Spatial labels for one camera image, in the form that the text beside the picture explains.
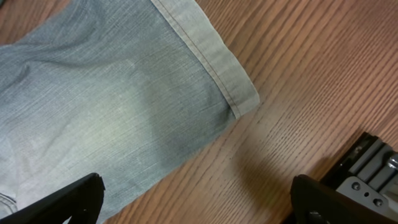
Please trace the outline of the light blue denim shorts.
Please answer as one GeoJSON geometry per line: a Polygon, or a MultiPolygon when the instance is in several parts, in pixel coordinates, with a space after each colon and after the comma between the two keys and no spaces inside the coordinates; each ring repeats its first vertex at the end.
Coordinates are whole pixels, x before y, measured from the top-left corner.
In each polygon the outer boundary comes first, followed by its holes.
{"type": "Polygon", "coordinates": [[[258,103],[195,1],[71,1],[1,47],[1,216],[96,172],[102,223],[258,103]]]}

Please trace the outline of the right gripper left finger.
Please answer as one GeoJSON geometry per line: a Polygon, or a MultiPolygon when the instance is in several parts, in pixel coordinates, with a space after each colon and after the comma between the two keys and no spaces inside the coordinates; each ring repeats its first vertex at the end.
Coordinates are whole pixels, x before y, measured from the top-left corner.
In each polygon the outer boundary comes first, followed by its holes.
{"type": "Polygon", "coordinates": [[[90,173],[18,212],[1,224],[95,224],[104,200],[101,176],[90,173]]]}

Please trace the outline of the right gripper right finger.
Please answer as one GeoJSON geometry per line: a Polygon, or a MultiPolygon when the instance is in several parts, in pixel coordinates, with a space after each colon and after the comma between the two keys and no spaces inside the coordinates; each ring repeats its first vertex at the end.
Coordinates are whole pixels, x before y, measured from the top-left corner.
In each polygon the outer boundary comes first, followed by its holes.
{"type": "Polygon", "coordinates": [[[299,224],[314,223],[310,217],[312,212],[317,212],[331,224],[397,224],[307,175],[294,177],[290,196],[295,220],[299,224]]]}

